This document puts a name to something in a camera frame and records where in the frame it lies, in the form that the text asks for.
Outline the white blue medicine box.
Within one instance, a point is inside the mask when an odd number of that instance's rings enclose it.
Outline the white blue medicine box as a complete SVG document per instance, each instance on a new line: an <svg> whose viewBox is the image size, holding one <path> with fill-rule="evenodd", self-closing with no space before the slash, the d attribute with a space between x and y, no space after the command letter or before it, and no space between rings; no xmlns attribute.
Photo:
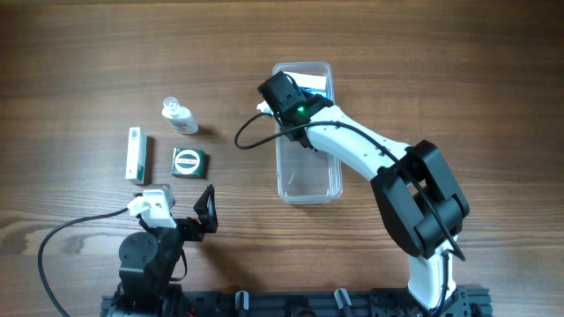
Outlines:
<svg viewBox="0 0 564 317"><path fill-rule="evenodd" d="M325 76L309 75L290 71L286 71L286 75L290 76L301 88L315 91L326 90L327 77Z"/></svg>

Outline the green Zam-Buk ointment box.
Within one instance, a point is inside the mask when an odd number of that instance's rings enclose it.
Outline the green Zam-Buk ointment box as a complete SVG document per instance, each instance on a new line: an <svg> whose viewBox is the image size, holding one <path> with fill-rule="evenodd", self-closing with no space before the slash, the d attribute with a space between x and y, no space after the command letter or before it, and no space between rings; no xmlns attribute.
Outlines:
<svg viewBox="0 0 564 317"><path fill-rule="evenodd" d="M174 177L203 179L207 166L206 153L199 149L174 148L171 174Z"/></svg>

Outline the white green medicine carton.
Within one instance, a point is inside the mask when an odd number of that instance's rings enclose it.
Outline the white green medicine carton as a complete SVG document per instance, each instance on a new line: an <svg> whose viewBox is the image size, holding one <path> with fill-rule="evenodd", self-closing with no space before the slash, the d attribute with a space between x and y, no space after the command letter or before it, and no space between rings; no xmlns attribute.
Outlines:
<svg viewBox="0 0 564 317"><path fill-rule="evenodd" d="M140 127L129 130L125 179L136 185L145 183L147 135Z"/></svg>

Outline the clear plastic container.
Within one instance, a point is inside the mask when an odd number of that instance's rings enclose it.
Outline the clear plastic container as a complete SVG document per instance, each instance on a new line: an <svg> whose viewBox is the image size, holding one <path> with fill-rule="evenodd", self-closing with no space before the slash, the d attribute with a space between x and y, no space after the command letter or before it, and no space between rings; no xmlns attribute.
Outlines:
<svg viewBox="0 0 564 317"><path fill-rule="evenodd" d="M335 99L332 70L326 62L278 63L272 69L327 77L325 92ZM292 142L286 136L276 140L278 195L287 204L323 204L343 192L341 162L334 156Z"/></svg>

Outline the white Calamol lotion bottle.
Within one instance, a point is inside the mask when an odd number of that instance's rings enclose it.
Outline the white Calamol lotion bottle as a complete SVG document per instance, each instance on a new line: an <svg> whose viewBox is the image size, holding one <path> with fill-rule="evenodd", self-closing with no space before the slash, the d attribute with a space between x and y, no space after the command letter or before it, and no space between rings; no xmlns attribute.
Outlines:
<svg viewBox="0 0 564 317"><path fill-rule="evenodd" d="M162 104L162 115L175 132L183 135L198 132L197 121L193 114L189 109L182 106L177 98L166 97Z"/></svg>

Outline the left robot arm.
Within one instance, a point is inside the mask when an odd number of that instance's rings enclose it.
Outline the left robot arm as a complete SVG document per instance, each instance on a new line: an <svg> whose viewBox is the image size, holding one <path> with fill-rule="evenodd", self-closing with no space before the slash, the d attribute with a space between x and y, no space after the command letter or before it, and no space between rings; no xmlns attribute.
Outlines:
<svg viewBox="0 0 564 317"><path fill-rule="evenodd" d="M121 282L115 294L104 297L100 316L196 316L197 310L183 294L174 267L187 267L183 245L204 239L206 226L187 217L175 228L151 228L140 220L141 232L128 236L119 247Z"/></svg>

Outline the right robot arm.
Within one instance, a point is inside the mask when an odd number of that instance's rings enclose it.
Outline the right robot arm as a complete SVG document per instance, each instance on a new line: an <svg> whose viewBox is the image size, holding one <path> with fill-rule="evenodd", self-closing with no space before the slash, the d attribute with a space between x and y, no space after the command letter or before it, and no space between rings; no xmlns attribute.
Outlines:
<svg viewBox="0 0 564 317"><path fill-rule="evenodd" d="M384 227L409 256L409 295L427 314L441 315L454 301L451 260L465 258L456 239L470 206L438 147L381 136L283 71L257 91L281 136L336 157L370 182Z"/></svg>

